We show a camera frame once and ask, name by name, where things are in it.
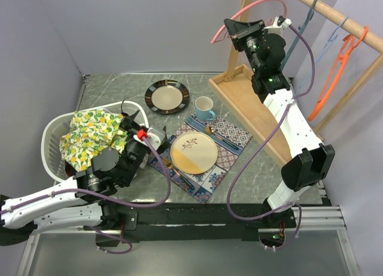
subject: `plastic basket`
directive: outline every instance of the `plastic basket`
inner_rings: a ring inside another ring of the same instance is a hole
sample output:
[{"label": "plastic basket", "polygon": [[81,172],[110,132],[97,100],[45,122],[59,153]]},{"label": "plastic basket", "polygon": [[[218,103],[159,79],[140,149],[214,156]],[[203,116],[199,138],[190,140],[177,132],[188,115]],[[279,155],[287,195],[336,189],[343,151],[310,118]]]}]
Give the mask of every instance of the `plastic basket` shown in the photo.
[{"label": "plastic basket", "polygon": [[[100,107],[89,108],[87,110],[102,109],[111,113],[121,113],[121,102],[107,104]],[[123,111],[129,115],[139,110],[135,121],[140,125],[149,127],[145,111],[139,104],[132,101],[124,101]],[[41,159],[48,175],[58,182],[68,179],[65,173],[65,161],[61,159],[59,149],[60,137],[69,133],[69,124],[74,113],[67,113],[57,116],[44,129],[41,141]]]}]

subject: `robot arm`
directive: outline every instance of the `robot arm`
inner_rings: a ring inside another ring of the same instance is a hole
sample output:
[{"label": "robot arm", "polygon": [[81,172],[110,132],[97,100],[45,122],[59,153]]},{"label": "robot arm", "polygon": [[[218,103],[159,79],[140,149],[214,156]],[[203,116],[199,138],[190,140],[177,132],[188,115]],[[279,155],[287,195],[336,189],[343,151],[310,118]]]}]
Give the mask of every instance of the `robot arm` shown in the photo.
[{"label": "robot arm", "polygon": [[[115,205],[100,201],[92,195],[80,194],[75,189],[110,196],[117,192],[116,186],[127,187],[138,167],[145,162],[150,149],[137,135],[147,134],[151,146],[161,153],[169,147],[166,131],[141,127],[134,122],[136,114],[125,117],[120,129],[128,132],[124,151],[105,148],[92,158],[91,166],[75,176],[21,198],[10,199],[0,195],[0,245],[12,245],[27,240],[29,235],[47,230],[77,225],[99,226],[109,229],[118,220]],[[67,190],[59,195],[55,191]]]},{"label": "robot arm", "polygon": [[285,58],[285,41],[280,35],[291,21],[280,16],[268,27],[262,20],[243,23],[226,19],[224,24],[234,48],[245,52],[254,72],[251,78],[254,92],[276,121],[281,120],[289,105],[280,128],[292,160],[282,167],[282,182],[265,200],[265,205],[268,210],[273,210],[290,202],[295,203],[304,191],[326,177],[335,151],[332,145],[324,145],[311,130],[280,70]]}]

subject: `cup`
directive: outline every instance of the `cup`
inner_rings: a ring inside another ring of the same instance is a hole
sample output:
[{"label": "cup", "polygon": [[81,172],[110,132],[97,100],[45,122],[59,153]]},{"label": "cup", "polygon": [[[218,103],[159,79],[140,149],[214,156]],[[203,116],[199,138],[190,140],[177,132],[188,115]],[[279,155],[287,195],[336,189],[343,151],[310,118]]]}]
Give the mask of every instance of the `cup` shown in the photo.
[{"label": "cup", "polygon": [[196,99],[196,102],[194,103],[196,106],[196,115],[197,118],[202,121],[208,121],[215,119],[216,115],[211,110],[213,108],[213,101],[211,98],[208,98],[207,96],[200,96]]}]

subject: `lemon print fabric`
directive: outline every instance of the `lemon print fabric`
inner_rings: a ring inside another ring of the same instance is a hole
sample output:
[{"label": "lemon print fabric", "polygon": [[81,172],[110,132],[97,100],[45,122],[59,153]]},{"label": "lemon print fabric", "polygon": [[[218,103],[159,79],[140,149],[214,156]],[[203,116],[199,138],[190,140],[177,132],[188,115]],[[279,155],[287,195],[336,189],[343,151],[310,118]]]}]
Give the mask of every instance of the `lemon print fabric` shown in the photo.
[{"label": "lemon print fabric", "polygon": [[82,171],[90,160],[107,147],[122,152],[126,144],[126,131],[119,129],[123,116],[102,110],[75,111],[69,133],[60,139],[61,158]]}]

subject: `cable clip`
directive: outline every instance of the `cable clip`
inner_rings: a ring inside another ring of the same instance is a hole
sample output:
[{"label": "cable clip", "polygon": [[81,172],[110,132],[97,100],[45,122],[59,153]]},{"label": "cable clip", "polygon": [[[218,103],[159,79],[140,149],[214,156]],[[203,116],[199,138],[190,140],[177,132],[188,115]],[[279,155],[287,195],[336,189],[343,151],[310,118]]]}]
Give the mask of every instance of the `cable clip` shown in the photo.
[{"label": "cable clip", "polygon": [[285,19],[285,21],[281,24],[281,27],[283,29],[287,28],[288,26],[290,26],[292,23],[292,21],[290,19]]},{"label": "cable clip", "polygon": [[288,101],[288,104],[290,104],[290,105],[296,104],[295,99],[294,99],[294,98],[291,98],[291,99]]},{"label": "cable clip", "polygon": [[139,132],[137,132],[137,137],[139,140],[144,141],[142,138],[148,138],[148,134],[146,133],[145,130],[141,129]]}]

